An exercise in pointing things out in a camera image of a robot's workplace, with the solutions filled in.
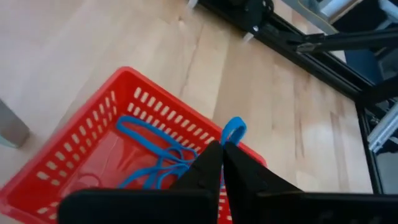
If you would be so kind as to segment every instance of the hardwood floor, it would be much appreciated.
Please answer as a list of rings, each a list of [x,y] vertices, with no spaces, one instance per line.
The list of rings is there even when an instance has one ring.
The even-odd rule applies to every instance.
[[[319,32],[281,0],[275,11]],[[303,190],[371,192],[354,103],[262,43],[185,0],[0,2],[0,98],[30,127],[0,146],[0,185],[120,66],[148,76],[223,126]],[[0,217],[1,223],[12,223]]]

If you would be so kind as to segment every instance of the blue object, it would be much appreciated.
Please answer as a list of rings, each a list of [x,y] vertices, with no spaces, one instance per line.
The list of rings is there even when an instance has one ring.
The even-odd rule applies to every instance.
[[[159,137],[167,141],[171,146],[167,149],[162,149],[159,146],[156,146],[155,144],[148,141],[139,133],[125,127],[123,123],[132,123],[147,128],[149,131],[152,131],[154,134],[158,135]],[[116,128],[120,132],[127,134],[130,138],[138,141],[140,144],[145,146],[148,150],[152,151],[154,154],[158,155],[159,157],[159,160],[157,161],[155,166],[135,171],[135,173],[130,175],[122,184],[119,185],[119,188],[125,188],[133,180],[142,177],[144,175],[149,175],[148,179],[144,183],[143,188],[150,189],[155,185],[156,189],[160,189],[162,181],[165,177],[171,174],[176,175],[178,178],[181,177],[181,175],[184,174],[185,171],[189,169],[190,164],[195,160],[195,159],[185,160],[183,156],[183,151],[192,152],[194,158],[198,156],[198,153],[195,150],[183,147],[180,143],[171,138],[169,135],[165,134],[163,131],[153,127],[152,125],[146,123],[145,121],[141,121],[140,119],[133,118],[130,116],[122,116],[119,118],[118,122],[116,123]],[[169,153],[170,151],[177,152],[179,158]],[[174,161],[175,164],[168,167],[162,167],[164,159]],[[168,170],[168,171],[164,172],[158,177],[158,173],[161,170]]]
[[[132,123],[135,125],[139,125],[142,127],[147,128],[149,131],[152,131],[154,134],[158,135],[162,139],[166,140],[171,146],[167,149],[162,149],[159,146],[148,141],[146,138],[141,136],[139,133],[125,127],[123,123]],[[155,166],[144,168],[135,171],[132,175],[130,175],[123,183],[119,185],[119,188],[125,188],[129,185],[132,181],[136,180],[139,177],[144,175],[148,175],[148,179],[145,181],[143,188],[144,189],[151,189],[155,185],[155,189],[160,189],[162,186],[162,181],[168,175],[176,175],[180,178],[190,167],[190,164],[197,158],[198,154],[195,150],[189,149],[187,147],[182,146],[176,140],[171,138],[169,135],[165,134],[163,131],[153,127],[152,125],[146,123],[137,118],[133,118],[131,116],[122,116],[119,118],[118,122],[116,123],[116,128],[124,133],[127,134],[130,138],[138,141],[140,144],[145,146],[148,150],[152,151],[154,154],[158,155],[159,159]],[[227,125],[224,127],[223,132],[221,133],[221,145],[229,141],[237,145],[240,140],[243,138],[244,133],[246,132],[246,124],[240,117],[232,118]],[[170,151],[177,152],[179,157],[176,157],[169,153]],[[192,152],[195,159],[185,160],[183,156],[183,151]],[[162,163],[164,159],[171,160],[175,162],[175,164],[162,167]],[[158,175],[159,171],[167,170],[161,175]]]

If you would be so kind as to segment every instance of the basket holes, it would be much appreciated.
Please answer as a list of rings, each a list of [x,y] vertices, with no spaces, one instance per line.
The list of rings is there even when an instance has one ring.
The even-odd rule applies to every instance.
[[[203,134],[200,136],[200,140],[204,140],[208,135],[209,135],[208,133],[203,133]]]
[[[209,139],[207,139],[207,140],[205,141],[205,144],[209,144],[210,142],[212,142],[212,140],[214,140],[214,137],[213,137],[213,136],[210,137]]]
[[[153,127],[156,127],[158,124],[159,124],[159,120],[156,119],[156,120],[154,121],[154,123],[152,124],[152,126],[153,126]]]
[[[193,133],[193,135],[194,135],[194,136],[197,136],[197,135],[200,134],[202,131],[203,131],[202,128],[198,128],[198,129]]]
[[[108,97],[105,97],[105,105],[107,108],[111,107],[111,102],[109,101]]]
[[[113,102],[116,102],[116,96],[114,94],[114,91],[111,91],[111,98]]]
[[[55,169],[57,168],[57,165],[55,165],[55,163],[52,162],[52,161],[48,161],[45,165],[46,165],[48,168],[52,169],[52,170],[55,170]]]
[[[189,124],[189,120],[186,119],[182,124],[181,127],[185,128]]]
[[[154,118],[154,117],[153,117],[152,115],[149,115],[146,122],[147,122],[148,124],[150,124],[150,122],[152,121],[153,118]]]
[[[80,140],[79,137],[76,134],[72,134],[72,139],[76,144],[79,144]]]
[[[179,136],[179,137],[176,139],[176,141],[177,141],[177,142],[180,142],[182,139],[183,139],[183,137],[182,137],[182,136]]]
[[[66,143],[63,145],[63,147],[64,147],[68,152],[72,152],[72,147],[70,146],[69,143],[66,142]]]
[[[171,111],[170,114],[167,117],[167,120],[170,121],[171,119],[173,119],[173,117],[175,116],[176,112],[175,111]]]
[[[127,111],[132,112],[133,107],[134,107],[134,103],[129,103],[129,106],[127,107]]]
[[[86,144],[87,144],[88,147],[90,147],[91,146],[91,140],[90,139],[86,139]]]
[[[135,99],[138,98],[139,94],[141,93],[141,88],[137,87],[136,91],[134,92]]]
[[[174,132],[170,135],[170,137],[171,137],[171,138],[174,138],[176,135],[177,135],[177,133],[174,131]]]
[[[67,173],[65,171],[63,171],[63,170],[60,170],[59,174],[60,174],[61,177],[66,177],[67,176]]]
[[[162,102],[157,102],[156,106],[155,106],[155,111],[158,111],[160,109],[160,107],[163,105]]]
[[[65,160],[65,156],[61,152],[56,152],[55,156],[61,161]]]
[[[41,209],[37,210],[36,212],[39,213],[39,214],[44,214],[44,213],[46,213],[48,210],[49,210],[49,208],[41,208]]]
[[[92,128],[93,127],[93,122],[91,122],[91,119],[87,118],[86,122],[87,122],[88,128]]]
[[[102,133],[102,126],[101,125],[98,125],[98,132],[101,134]]]
[[[104,105],[102,105],[102,103],[99,104],[99,112],[101,112],[101,114],[105,114]]]
[[[49,219],[51,219],[51,220],[54,220],[56,218],[57,218],[57,214],[55,214],[55,213],[49,216]]]
[[[167,128],[166,131],[164,133],[169,134],[171,132],[171,128]]]
[[[73,169],[73,168],[74,168],[74,165],[73,165],[72,162],[67,162],[67,167],[68,167],[69,169]]]
[[[156,98],[154,98],[153,96],[149,99],[149,101],[148,101],[148,106],[149,107],[151,107],[154,103],[155,103],[155,101],[156,101]]]
[[[139,107],[137,107],[136,110],[134,110],[133,115],[134,115],[134,116],[137,116],[137,115],[139,114],[140,110],[141,110],[141,109],[140,109]]]
[[[78,155],[78,154],[74,154],[73,155],[73,158],[76,160],[76,161],[79,161],[80,160],[80,156]]]
[[[84,146],[80,146],[80,151],[84,154],[84,153],[86,153],[86,149],[85,149],[85,147]]]
[[[99,119],[97,111],[93,111],[93,116],[94,116],[94,120],[97,121]]]
[[[141,113],[141,116],[139,117],[139,119],[141,119],[141,120],[144,120],[144,118],[147,116],[147,112],[146,111],[143,111],[142,113]]]
[[[181,120],[182,120],[182,116],[181,116],[181,115],[178,115],[178,116],[176,117],[176,119],[174,120],[174,123],[178,124],[178,122],[180,122]]]
[[[36,176],[42,180],[47,180],[50,176],[47,175],[45,172],[39,171]]]
[[[145,101],[147,100],[148,96],[149,96],[149,94],[148,94],[147,92],[145,92],[144,94],[142,94],[141,102],[142,102],[142,103],[145,103]]]
[[[165,106],[164,108],[163,108],[163,110],[162,110],[162,112],[160,112],[160,115],[162,115],[162,116],[164,116],[168,111],[169,111],[169,107],[168,106]]]
[[[80,133],[81,133],[82,136],[85,136],[85,135],[86,135],[86,129],[85,129],[85,127],[80,126],[80,127],[79,127],[79,131],[80,131]]]
[[[189,128],[187,129],[187,131],[192,131],[195,127],[196,127],[195,124],[191,124],[191,125],[189,126]]]
[[[60,183],[59,180],[53,179],[53,180],[51,180],[51,184],[52,184],[52,185],[55,185],[55,186],[59,186],[61,183]]]
[[[165,125],[165,124],[161,124],[161,125],[159,126],[159,130],[163,130],[164,127],[166,127],[166,125]]]
[[[187,145],[188,143],[189,143],[189,140],[186,139],[186,140],[184,140],[184,141],[181,143],[181,145],[182,145],[182,146],[185,146],[185,145]]]

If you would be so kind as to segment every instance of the basket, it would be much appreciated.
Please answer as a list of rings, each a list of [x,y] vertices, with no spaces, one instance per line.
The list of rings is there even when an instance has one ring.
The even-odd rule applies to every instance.
[[[116,130],[122,115],[140,118],[199,153],[221,136],[221,129],[209,119],[134,69],[122,67],[3,187],[0,211],[24,223],[56,223],[58,204],[71,192],[116,187],[135,170],[153,166],[154,154]],[[135,131],[167,147],[146,129]],[[239,146],[265,165],[260,155]],[[164,180],[162,187],[172,181]],[[142,184],[137,181],[129,187]],[[231,223],[225,189],[219,210],[219,223]]]

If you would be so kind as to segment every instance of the metal frame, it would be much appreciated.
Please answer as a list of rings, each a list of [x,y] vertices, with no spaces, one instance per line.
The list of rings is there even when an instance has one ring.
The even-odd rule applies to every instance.
[[[382,114],[374,102],[385,100],[392,96],[398,96],[398,90],[394,87],[398,86],[398,78],[391,80],[391,82],[384,82],[380,85],[375,85],[369,80],[362,77],[358,72],[347,66],[340,59],[328,52],[318,52],[312,54],[300,54],[287,45],[285,42],[280,41],[275,35],[270,32],[260,30],[253,34],[252,21],[242,14],[229,9],[220,9],[214,0],[190,0],[198,2],[208,10],[219,15],[231,24],[235,25],[238,29],[252,34],[254,38],[266,44],[268,47],[274,49],[290,61],[306,70],[308,73],[314,75],[321,81],[330,85],[340,93],[356,102],[358,112],[359,127],[364,144],[366,159],[368,162],[369,174],[371,177],[373,192],[375,194],[383,194],[382,184],[379,177],[379,171],[375,160],[375,154],[369,150],[368,135],[370,134],[369,121],[365,113],[365,108],[372,114]],[[295,35],[302,35],[298,29],[292,24],[285,21],[277,14],[272,14],[268,18],[269,26],[284,33],[291,33]]]

